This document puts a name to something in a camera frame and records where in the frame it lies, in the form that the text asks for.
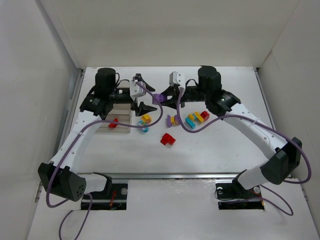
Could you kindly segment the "yellow curved lego brick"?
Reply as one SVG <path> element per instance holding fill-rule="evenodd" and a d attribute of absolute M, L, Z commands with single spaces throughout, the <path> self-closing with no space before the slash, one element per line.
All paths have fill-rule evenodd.
<path fill-rule="evenodd" d="M 144 115 L 141 117 L 141 120 L 142 120 L 145 124 L 149 125 L 149 124 L 152 122 L 152 117 L 151 117 L 150 115 L 148 115 L 148 114 L 144 114 Z"/>

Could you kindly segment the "purple paw lego brick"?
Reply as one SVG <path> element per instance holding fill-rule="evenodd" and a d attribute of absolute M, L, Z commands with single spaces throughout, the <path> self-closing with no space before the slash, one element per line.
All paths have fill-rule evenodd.
<path fill-rule="evenodd" d="M 157 105 L 159 103 L 163 103 L 167 100 L 167 96 L 161 93 L 155 93 L 152 97 L 152 104 Z"/>

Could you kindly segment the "teal frog lego brick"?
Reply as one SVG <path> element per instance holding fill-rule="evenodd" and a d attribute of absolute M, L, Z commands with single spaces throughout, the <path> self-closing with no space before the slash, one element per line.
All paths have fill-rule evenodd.
<path fill-rule="evenodd" d="M 143 120 L 138 121 L 137 125 L 140 126 L 139 130 L 143 133 L 147 133 L 149 131 L 149 127 L 147 127 L 148 124 Z"/>

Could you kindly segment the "purple yellow lego cluster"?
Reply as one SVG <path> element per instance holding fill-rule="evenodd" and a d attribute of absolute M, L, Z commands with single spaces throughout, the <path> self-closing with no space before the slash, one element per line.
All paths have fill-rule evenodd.
<path fill-rule="evenodd" d="M 179 126 L 180 121 L 177 115 L 167 115 L 166 117 L 166 126 L 171 128 L 172 126 Z"/>

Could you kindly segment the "red curved lego brick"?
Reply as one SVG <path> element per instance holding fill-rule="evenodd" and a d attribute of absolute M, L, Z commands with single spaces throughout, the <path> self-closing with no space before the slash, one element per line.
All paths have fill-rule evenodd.
<path fill-rule="evenodd" d="M 117 126 L 118 126 L 118 122 L 119 122 L 119 120 L 118 120 L 118 118 L 115 118 L 114 120 L 113 120 L 113 123 L 110 123 L 109 125 L 108 125 L 108 128 L 109 129 L 115 129 Z"/>

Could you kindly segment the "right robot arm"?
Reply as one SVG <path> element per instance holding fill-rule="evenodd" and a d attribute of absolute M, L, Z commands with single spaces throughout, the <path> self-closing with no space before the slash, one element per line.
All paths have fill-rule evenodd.
<path fill-rule="evenodd" d="M 266 126 L 256 118 L 233 93 L 222 87 L 222 77 L 213 66 L 201 66 L 198 80 L 189 86 L 185 76 L 177 71 L 169 75 L 169 87 L 162 92 L 168 99 L 162 106 L 180 110 L 188 102 L 203 102 L 207 110 L 246 136 L 266 157 L 262 164 L 240 172 L 231 183 L 222 186 L 230 198 L 243 198 L 258 185 L 280 185 L 300 165 L 302 142 Z"/>

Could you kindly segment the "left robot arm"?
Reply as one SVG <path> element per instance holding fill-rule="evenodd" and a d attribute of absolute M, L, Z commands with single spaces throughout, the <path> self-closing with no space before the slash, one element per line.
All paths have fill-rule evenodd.
<path fill-rule="evenodd" d="M 42 162 L 38 167 L 40 181 L 48 196 L 55 195 L 64 201 L 76 202 L 85 194 L 87 181 L 77 174 L 78 164 L 115 104 L 129 104 L 136 116 L 156 111 L 155 107 L 137 101 L 146 93 L 155 91 L 139 73 L 129 81 L 128 88 L 121 88 L 116 70 L 103 67 L 97 70 L 94 82 L 79 107 L 77 119 L 64 143 L 49 163 Z"/>

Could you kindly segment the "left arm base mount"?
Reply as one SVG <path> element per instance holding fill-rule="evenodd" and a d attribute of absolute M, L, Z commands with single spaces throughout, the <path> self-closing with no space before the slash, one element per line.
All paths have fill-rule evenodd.
<path fill-rule="evenodd" d="M 125 211 L 127 209 L 128 182 L 116 182 L 110 192 L 92 192 L 91 211 Z"/>

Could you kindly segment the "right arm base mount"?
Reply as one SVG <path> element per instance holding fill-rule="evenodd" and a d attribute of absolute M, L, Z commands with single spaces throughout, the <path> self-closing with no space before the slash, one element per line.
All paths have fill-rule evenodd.
<path fill-rule="evenodd" d="M 215 184 L 215 198 L 218 200 L 219 210 L 264 210 L 261 199 L 261 188 L 254 186 L 244 189 L 235 186 L 231 182 L 219 182 Z"/>

